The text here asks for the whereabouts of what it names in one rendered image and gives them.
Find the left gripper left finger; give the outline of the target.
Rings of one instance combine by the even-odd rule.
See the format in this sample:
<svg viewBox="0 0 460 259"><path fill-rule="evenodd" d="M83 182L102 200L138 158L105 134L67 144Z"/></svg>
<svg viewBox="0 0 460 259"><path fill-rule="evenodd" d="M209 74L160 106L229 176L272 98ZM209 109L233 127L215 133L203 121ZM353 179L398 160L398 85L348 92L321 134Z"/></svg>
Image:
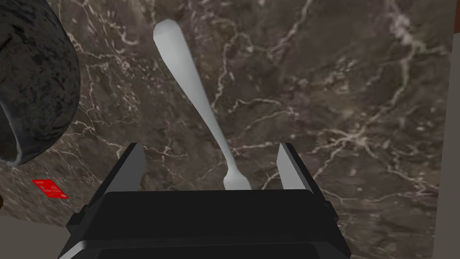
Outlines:
<svg viewBox="0 0 460 259"><path fill-rule="evenodd" d="M144 147L140 143L129 144L90 199L88 206L94 205L108 192L133 192L139 190L145 167L146 155Z"/></svg>

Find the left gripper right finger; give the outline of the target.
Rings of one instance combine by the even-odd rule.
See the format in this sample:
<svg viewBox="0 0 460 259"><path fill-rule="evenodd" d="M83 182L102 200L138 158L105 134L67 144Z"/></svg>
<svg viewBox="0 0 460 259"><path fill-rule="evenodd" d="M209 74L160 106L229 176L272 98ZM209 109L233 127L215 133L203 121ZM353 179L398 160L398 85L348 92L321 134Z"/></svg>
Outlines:
<svg viewBox="0 0 460 259"><path fill-rule="evenodd" d="M280 144L276 165L284 189L306 189L315 197L322 197L320 188L291 143Z"/></svg>

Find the red flat card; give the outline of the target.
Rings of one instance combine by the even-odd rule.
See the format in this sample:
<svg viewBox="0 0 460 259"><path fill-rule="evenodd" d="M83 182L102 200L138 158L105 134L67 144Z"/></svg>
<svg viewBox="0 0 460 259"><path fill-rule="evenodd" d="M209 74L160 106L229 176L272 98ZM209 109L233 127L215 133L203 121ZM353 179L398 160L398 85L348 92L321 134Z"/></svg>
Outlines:
<svg viewBox="0 0 460 259"><path fill-rule="evenodd" d="M34 179L32 182L49 198L68 199L68 196L51 179Z"/></svg>

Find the silver fork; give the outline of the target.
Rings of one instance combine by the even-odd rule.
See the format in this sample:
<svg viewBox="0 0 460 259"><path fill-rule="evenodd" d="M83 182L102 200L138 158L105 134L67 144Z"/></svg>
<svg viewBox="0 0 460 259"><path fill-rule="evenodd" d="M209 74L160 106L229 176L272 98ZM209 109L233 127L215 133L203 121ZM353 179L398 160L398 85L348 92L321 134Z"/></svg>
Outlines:
<svg viewBox="0 0 460 259"><path fill-rule="evenodd" d="M214 116L180 26L171 19L161 21L153 30L153 39L162 60L222 150L228 167L223 180L225 190L250 190L250 183L238 170L226 138Z"/></svg>

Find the dark grey mug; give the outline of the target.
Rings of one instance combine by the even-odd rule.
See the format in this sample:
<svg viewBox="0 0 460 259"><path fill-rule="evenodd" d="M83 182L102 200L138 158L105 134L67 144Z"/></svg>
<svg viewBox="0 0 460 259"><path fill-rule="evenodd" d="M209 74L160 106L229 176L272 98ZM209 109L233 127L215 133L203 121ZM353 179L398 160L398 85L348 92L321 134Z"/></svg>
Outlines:
<svg viewBox="0 0 460 259"><path fill-rule="evenodd" d="M75 48L47 0L0 0L0 163L52 147L79 106Z"/></svg>

